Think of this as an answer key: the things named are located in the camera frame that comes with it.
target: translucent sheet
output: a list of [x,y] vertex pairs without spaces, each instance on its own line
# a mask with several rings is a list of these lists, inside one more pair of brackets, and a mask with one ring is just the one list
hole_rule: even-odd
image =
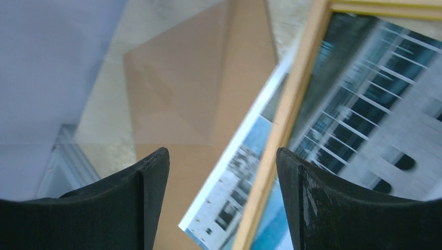
[[0,175],[20,181],[1,198],[89,184],[137,144],[211,144],[227,19],[222,0],[2,1]]

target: beige floor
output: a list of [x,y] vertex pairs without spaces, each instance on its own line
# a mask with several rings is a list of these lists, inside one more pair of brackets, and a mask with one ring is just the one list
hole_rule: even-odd
[[[130,166],[136,158],[122,54],[217,2],[129,0],[76,135],[101,177]],[[269,0],[268,4],[280,58],[305,22],[310,0]]]

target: white border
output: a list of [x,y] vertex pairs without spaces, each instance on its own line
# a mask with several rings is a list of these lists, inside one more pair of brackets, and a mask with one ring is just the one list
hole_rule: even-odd
[[186,214],[178,224],[178,227],[185,231],[186,228],[189,226],[192,219],[197,214],[198,210],[206,200],[206,197],[210,194],[215,184],[220,179],[221,175],[224,171],[226,171],[227,165],[229,161],[233,158],[235,155],[235,152],[238,150],[238,148],[241,146],[242,142],[244,141],[245,137],[249,133],[249,131],[252,129],[256,119],[261,114],[267,103],[272,98],[273,94],[276,92],[276,90],[279,87],[279,84],[284,79],[286,73],[290,73],[290,69],[293,63],[293,59],[298,52],[298,47],[302,38],[302,35],[304,33],[304,26],[300,28],[298,31],[298,35],[295,38],[290,50],[286,54],[285,58],[282,60],[282,62],[273,70],[270,78],[267,80],[266,84],[264,85],[263,89],[260,91],[257,99],[253,103],[252,107],[249,109],[249,112],[245,116],[244,120],[242,121],[241,125],[239,126],[238,130],[234,134],[233,138],[230,140],[229,144],[227,145],[226,149],[224,150],[223,154],[221,155],[221,158],[218,160],[218,162],[215,165],[215,168],[210,173],[209,177],[205,181],[203,187],[198,192],[198,195],[193,200],[192,204],[190,205],[189,209],[187,210]]

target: framed photograph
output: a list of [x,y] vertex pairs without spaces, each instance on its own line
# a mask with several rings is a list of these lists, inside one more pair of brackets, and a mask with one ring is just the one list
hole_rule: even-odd
[[[300,38],[295,39],[285,59],[275,68],[179,224],[202,249],[232,248]],[[278,181],[274,180],[258,232],[253,243],[256,246],[292,248]]]
[[313,0],[231,249],[270,249],[254,244],[279,147],[367,189],[442,197],[441,79],[440,1]]

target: wooden picture frame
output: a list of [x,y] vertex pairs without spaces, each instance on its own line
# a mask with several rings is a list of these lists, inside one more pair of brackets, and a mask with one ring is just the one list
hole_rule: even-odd
[[440,0],[313,0],[291,73],[275,114],[272,130],[253,182],[233,245],[250,249],[276,176],[276,152],[289,142],[322,39],[333,12],[442,21]]

